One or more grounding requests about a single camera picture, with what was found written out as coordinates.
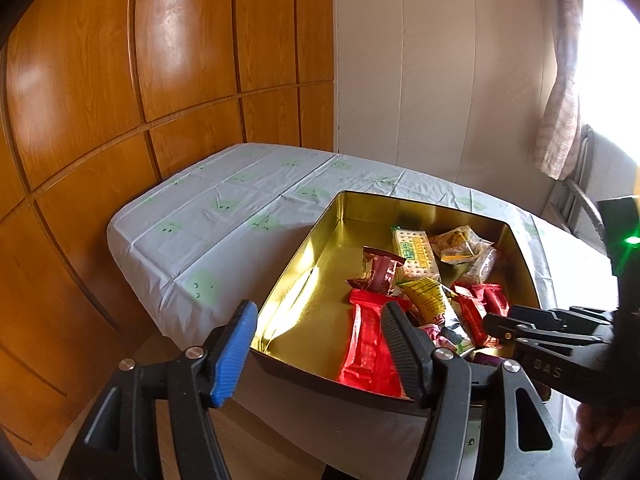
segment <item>wall panel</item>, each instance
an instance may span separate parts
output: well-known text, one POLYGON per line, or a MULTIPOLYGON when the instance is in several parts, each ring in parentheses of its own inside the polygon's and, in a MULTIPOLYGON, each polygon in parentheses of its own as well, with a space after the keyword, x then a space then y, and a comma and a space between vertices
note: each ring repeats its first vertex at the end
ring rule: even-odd
POLYGON ((151 130, 162 178, 242 142, 238 100, 201 108, 151 130))
POLYGON ((396 161, 402 85, 402 0, 336 0, 338 148, 396 161))
POLYGON ((474 0, 402 0, 396 164, 455 182, 476 52, 474 0))
POLYGON ((533 166, 545 60, 541 0, 476 0, 476 63, 457 182, 540 213, 553 181, 533 166))
POLYGON ((296 0, 296 21, 299 82, 331 81, 334 78, 332 0, 296 0))
POLYGON ((29 205, 0 224, 0 275, 0 344, 70 402, 86 402, 124 349, 69 277, 29 205))
POLYGON ((247 142, 300 145, 295 88, 242 98, 247 142))
POLYGON ((148 121, 236 92, 231 0, 136 0, 148 121))
POLYGON ((18 171, 9 151, 4 128, 0 122, 0 219, 24 198, 24 190, 20 184, 18 171))
POLYGON ((334 85, 300 88, 300 125, 302 147, 334 150, 334 85))
POLYGON ((106 243, 121 206, 238 142, 332 150, 332 10, 34 0, 20 19, 0 57, 0 425, 24 456, 152 328, 106 243))
POLYGON ((7 51, 9 114, 31 187, 140 121, 128 0, 35 0, 7 51))
POLYGON ((236 0, 242 91, 296 82, 293 0, 236 0))
POLYGON ((65 416, 67 399, 2 349, 0 370, 2 425, 23 439, 14 438, 23 456, 37 456, 42 448, 56 443, 70 422, 65 416))
POLYGON ((122 206, 154 184, 145 139, 138 134, 85 161, 37 200, 60 248, 132 350, 153 323, 113 261, 106 230, 122 206))

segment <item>window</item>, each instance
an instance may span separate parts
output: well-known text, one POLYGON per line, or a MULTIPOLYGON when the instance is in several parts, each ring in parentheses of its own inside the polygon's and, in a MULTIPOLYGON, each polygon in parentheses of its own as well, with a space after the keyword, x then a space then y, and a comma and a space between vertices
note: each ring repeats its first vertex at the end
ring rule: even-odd
POLYGON ((576 84, 582 122, 640 164, 640 23, 622 3, 584 1, 576 84))

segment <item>plastic tablecloth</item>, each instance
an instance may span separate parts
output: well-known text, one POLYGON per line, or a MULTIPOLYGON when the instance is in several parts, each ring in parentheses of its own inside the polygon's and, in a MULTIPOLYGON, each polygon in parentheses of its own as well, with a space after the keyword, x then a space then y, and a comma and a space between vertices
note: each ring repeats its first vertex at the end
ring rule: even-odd
MULTIPOLYGON (((225 324, 241 300, 264 302, 342 190, 508 222, 543 308, 617 305, 606 257, 517 206, 416 171, 291 146, 237 144, 211 155, 124 206, 107 239, 162 334, 184 349, 225 324)), ((425 425, 423 418, 358 406, 269 376, 251 357, 235 398, 306 452, 356 478, 405 478, 425 425)), ((575 401, 554 392, 547 407, 570 450, 575 401)), ((470 424, 479 429, 478 422, 470 424)))

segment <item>yellow snack wrapper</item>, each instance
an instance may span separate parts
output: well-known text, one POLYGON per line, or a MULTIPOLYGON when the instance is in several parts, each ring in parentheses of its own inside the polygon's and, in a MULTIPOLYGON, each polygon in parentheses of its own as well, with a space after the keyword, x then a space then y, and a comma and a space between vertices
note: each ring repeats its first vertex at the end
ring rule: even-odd
POLYGON ((452 306, 440 282, 433 278, 421 278, 401 283, 400 288, 420 311, 427 324, 444 324, 445 312, 448 308, 452 309, 452 306))
POLYGON ((433 252, 446 264, 457 265, 474 261, 491 242, 483 240, 468 225, 456 227, 429 238, 433 252))
POLYGON ((396 283, 420 278, 440 280, 440 271, 433 255, 427 233, 393 227, 394 251, 406 259, 396 270, 396 283))

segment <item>wooden floor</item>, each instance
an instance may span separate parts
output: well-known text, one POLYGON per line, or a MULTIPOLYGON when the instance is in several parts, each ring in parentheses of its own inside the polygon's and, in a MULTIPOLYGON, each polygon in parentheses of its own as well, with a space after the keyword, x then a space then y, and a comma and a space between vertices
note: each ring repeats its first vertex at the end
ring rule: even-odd
MULTIPOLYGON (((140 364, 151 364, 173 359, 179 352, 169 338, 157 332, 133 357, 140 364)), ((26 461, 38 480, 58 478, 88 410, 89 406, 46 459, 26 461)), ((156 401, 156 412, 164 480, 179 480, 165 400, 156 401)), ((233 399, 209 413, 233 480, 319 480, 322 476, 324 463, 294 446, 233 399)))

